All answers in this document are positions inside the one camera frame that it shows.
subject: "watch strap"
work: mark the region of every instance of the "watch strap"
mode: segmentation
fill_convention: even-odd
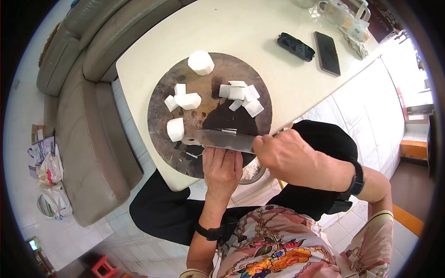
[[[219,228],[210,228],[205,229],[199,223],[196,223],[195,230],[198,234],[207,238],[208,241],[219,240],[224,234],[224,224],[222,224]]]
[[[348,190],[345,191],[345,193],[357,196],[358,194],[360,194],[364,186],[363,170],[357,160],[351,159],[349,162],[354,165],[356,169],[356,175],[352,178],[351,185],[349,186]]]

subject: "cardboard box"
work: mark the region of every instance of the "cardboard box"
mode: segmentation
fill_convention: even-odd
[[[45,139],[45,126],[44,125],[32,125],[31,127],[31,144]]]

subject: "black pants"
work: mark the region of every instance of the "black pants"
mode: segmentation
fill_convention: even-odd
[[[357,160],[355,142],[337,125],[304,120],[292,128],[315,150],[344,161]],[[189,195],[189,188],[171,191],[156,170],[131,203],[129,212],[145,233],[189,246],[204,207],[204,201],[187,200]],[[323,213],[329,212],[337,196],[337,192],[288,185],[268,204],[293,209],[318,221]],[[230,208],[225,216],[240,219],[256,208]]]

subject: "smartphone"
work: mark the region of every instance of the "smartphone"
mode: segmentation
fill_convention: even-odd
[[[317,43],[321,69],[335,76],[340,76],[340,64],[334,40],[330,36],[315,32],[315,41]]]

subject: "red stool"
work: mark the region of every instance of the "red stool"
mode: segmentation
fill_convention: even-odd
[[[91,271],[98,277],[98,278],[110,278],[112,275],[116,274],[116,272],[119,270],[117,267],[112,268],[111,265],[107,262],[108,257],[105,255],[103,256],[91,269]],[[99,267],[105,268],[107,273],[105,275],[101,275],[98,271]]]

